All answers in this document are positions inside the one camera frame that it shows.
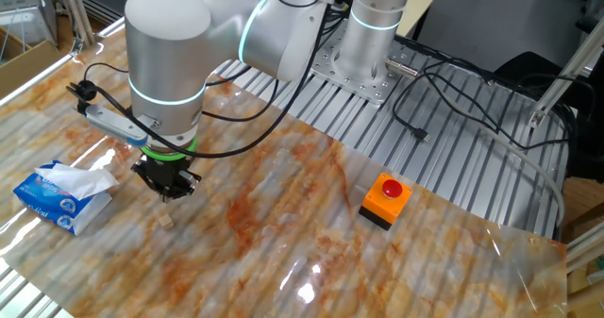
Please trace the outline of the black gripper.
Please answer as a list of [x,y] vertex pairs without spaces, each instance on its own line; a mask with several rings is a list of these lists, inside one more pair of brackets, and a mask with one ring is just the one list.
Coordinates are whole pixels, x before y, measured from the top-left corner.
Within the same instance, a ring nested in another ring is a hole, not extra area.
[[[178,198],[192,195],[202,177],[188,171],[192,161],[188,158],[177,160],[160,160],[150,156],[146,162],[134,163],[130,170],[137,174],[145,185],[154,191],[160,201],[176,200]],[[153,179],[172,179],[166,187],[165,196],[163,188]]]

